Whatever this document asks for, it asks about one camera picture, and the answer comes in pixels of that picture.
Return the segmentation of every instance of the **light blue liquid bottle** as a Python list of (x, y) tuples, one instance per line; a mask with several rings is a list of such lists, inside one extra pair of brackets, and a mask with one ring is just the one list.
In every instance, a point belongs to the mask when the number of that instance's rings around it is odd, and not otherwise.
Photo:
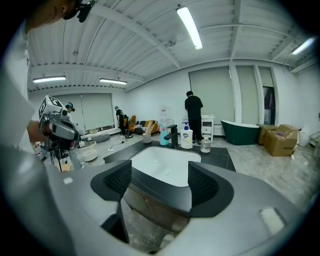
[(160, 126), (161, 133), (160, 133), (160, 145), (166, 146), (169, 144), (169, 141), (165, 139), (165, 136), (168, 135), (167, 130), (165, 129), (164, 125), (162, 123), (158, 123), (158, 126)]

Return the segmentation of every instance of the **black faucet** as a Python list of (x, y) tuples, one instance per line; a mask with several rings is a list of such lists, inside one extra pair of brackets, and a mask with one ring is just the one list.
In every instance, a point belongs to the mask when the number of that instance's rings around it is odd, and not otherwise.
[(179, 144), (178, 144), (178, 129), (177, 129), (177, 125), (176, 124), (173, 124), (173, 125), (170, 125), (168, 126), (167, 128), (170, 128), (171, 129), (171, 133), (169, 133), (168, 135), (166, 135), (164, 137), (165, 140), (170, 140), (171, 139), (171, 148), (177, 148), (179, 147)]

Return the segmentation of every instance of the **ceiling light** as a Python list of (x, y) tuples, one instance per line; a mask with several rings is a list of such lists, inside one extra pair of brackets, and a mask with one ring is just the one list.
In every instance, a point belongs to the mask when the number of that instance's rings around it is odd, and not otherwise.
[(309, 38), (307, 41), (305, 41), (303, 44), (301, 44), (297, 49), (295, 49), (292, 54), (296, 55), (300, 52), (302, 52), (304, 49), (309, 47), (314, 41), (316, 40), (315, 37)]
[(186, 29), (188, 30), (195, 49), (196, 50), (202, 49), (203, 47), (202, 47), (201, 39), (200, 39), (196, 24), (194, 22), (194, 19), (191, 16), (189, 9), (184, 6), (184, 7), (176, 9), (176, 13), (180, 16), (183, 24), (185, 25)]
[(50, 81), (61, 81), (66, 80), (65, 76), (52, 76), (52, 77), (43, 77), (43, 78), (35, 78), (33, 79), (34, 83), (43, 83), (43, 82), (50, 82)]
[(103, 82), (103, 83), (112, 83), (112, 84), (120, 84), (120, 85), (126, 85), (126, 84), (127, 84), (127, 82), (125, 82), (125, 81), (112, 80), (112, 79), (104, 79), (104, 78), (101, 78), (101, 79), (100, 79), (100, 82)]

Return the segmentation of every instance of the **bathtub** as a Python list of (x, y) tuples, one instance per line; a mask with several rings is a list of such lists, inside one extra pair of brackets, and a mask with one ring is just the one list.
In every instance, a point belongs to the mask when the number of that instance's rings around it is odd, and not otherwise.
[(251, 145), (257, 142), (259, 126), (221, 120), (226, 141), (234, 145)]
[(201, 162), (201, 156), (171, 148), (150, 146), (131, 157), (132, 167), (159, 181), (188, 187), (188, 162)]

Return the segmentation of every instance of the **gray cushion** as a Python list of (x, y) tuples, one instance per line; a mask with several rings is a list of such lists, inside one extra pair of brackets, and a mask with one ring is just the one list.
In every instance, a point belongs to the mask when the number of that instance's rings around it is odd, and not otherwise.
[(110, 140), (110, 134), (104, 133), (104, 134), (93, 135), (91, 136), (91, 139), (96, 143), (106, 142), (107, 140)]

